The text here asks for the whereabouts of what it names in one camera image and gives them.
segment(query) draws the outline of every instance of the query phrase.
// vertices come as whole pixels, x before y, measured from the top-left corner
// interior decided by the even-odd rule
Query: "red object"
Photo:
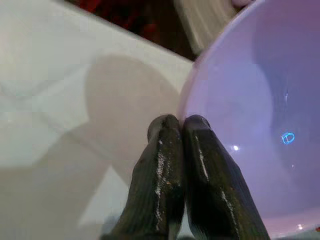
[[[144,16],[147,0],[82,0],[84,10],[151,40],[157,26]]]

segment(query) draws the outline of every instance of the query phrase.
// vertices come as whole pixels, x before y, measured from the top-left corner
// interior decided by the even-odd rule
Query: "white surface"
[[[2,0],[0,21],[0,239],[96,239],[192,63],[61,2]]]
[[[237,7],[244,7],[253,1],[254,0],[232,0],[232,3]]]
[[[174,0],[192,50],[199,55],[236,16],[230,0]]]

